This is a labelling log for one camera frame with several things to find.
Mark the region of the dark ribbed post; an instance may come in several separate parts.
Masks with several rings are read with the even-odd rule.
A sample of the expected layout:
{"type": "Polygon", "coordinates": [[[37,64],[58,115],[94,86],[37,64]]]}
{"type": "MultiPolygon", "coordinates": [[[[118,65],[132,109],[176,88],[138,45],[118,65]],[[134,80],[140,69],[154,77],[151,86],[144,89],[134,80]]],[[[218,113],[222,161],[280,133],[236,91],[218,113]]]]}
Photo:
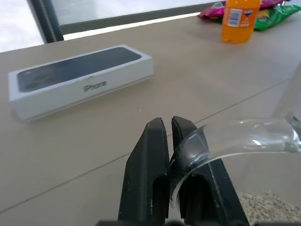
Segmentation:
{"type": "Polygon", "coordinates": [[[63,41],[63,34],[51,0],[27,0],[44,43],[63,41]]]}

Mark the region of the white iPhone box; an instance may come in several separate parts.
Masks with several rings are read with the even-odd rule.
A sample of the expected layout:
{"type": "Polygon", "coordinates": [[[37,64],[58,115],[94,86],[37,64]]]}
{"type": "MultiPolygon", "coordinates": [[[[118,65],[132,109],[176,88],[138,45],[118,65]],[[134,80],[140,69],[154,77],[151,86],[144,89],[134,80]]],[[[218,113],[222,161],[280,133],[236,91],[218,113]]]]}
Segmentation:
{"type": "Polygon", "coordinates": [[[8,74],[15,115],[31,121],[149,79],[153,58],[118,45],[8,74]]]}

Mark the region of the pink snack bag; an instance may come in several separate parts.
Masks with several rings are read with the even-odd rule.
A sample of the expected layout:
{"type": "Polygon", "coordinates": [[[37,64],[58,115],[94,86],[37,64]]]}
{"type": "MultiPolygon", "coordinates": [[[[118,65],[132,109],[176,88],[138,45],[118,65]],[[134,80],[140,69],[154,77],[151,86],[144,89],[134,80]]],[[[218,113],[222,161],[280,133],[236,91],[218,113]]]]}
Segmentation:
{"type": "MultiPolygon", "coordinates": [[[[277,4],[282,3],[285,0],[262,0],[260,10],[271,8],[277,4]]],[[[211,7],[206,8],[204,11],[200,12],[199,18],[205,19],[218,19],[222,18],[224,14],[224,8],[226,6],[226,1],[219,1],[214,3],[211,7]]]]}

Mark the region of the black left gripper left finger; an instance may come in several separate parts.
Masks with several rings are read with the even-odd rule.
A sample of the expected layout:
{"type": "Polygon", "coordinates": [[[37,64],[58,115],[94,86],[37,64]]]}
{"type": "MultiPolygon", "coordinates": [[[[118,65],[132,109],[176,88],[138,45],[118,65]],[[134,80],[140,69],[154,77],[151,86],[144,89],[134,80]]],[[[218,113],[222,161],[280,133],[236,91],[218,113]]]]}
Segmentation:
{"type": "Polygon", "coordinates": [[[118,219],[164,222],[169,212],[169,151],[161,118],[148,122],[125,166],[118,219]]]}

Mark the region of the clear plastic cup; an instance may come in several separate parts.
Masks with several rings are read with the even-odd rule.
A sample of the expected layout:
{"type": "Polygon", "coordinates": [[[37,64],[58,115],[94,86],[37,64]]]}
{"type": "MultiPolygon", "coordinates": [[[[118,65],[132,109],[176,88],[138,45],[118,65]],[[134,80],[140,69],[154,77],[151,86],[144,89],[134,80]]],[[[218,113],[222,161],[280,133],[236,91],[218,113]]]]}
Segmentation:
{"type": "MultiPolygon", "coordinates": [[[[193,160],[195,170],[217,159],[242,154],[301,154],[301,62],[295,69],[287,88],[270,118],[239,119],[212,122],[197,128],[203,132],[208,151],[193,160]]],[[[189,226],[181,219],[170,226],[189,226]]],[[[250,226],[301,226],[301,222],[257,222],[250,226]]]]}

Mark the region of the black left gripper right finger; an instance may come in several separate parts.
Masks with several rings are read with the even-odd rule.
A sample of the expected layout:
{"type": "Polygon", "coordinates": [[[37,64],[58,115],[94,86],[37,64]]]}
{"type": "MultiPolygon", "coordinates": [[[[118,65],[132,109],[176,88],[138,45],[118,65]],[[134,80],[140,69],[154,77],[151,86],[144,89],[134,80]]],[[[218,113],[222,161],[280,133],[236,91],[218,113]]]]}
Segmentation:
{"type": "Polygon", "coordinates": [[[181,219],[189,226],[250,226],[221,159],[191,170],[193,160],[208,151],[203,132],[189,120],[171,121],[174,153],[170,160],[170,194],[181,219]]]}

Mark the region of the green snack bag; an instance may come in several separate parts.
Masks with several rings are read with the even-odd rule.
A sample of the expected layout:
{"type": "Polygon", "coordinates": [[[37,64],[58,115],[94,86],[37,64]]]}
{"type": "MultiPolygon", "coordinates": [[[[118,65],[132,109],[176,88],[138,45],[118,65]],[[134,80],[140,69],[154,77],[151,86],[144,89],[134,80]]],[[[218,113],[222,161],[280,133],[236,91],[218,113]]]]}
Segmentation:
{"type": "Polygon", "coordinates": [[[299,11],[301,11],[301,6],[298,5],[275,5],[271,8],[260,10],[254,29],[256,31],[265,31],[299,11]]]}

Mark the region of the oatmeal flakes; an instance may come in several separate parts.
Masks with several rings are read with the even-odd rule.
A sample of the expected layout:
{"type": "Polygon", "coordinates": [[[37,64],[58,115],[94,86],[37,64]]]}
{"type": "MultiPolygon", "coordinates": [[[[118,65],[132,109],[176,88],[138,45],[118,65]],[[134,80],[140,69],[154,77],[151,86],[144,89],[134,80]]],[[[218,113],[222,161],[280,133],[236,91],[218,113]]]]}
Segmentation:
{"type": "Polygon", "coordinates": [[[301,222],[301,207],[288,203],[274,193],[238,193],[248,222],[301,222]]]}

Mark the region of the orange soda bottle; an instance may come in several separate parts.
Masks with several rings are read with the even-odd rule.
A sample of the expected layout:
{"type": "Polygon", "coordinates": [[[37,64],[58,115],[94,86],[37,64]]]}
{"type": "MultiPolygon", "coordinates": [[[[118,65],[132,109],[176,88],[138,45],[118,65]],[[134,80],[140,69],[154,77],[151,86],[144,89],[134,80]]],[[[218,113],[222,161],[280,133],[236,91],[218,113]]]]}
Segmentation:
{"type": "Polygon", "coordinates": [[[227,0],[222,20],[222,41],[232,44],[249,41],[260,6],[261,0],[227,0]]]}

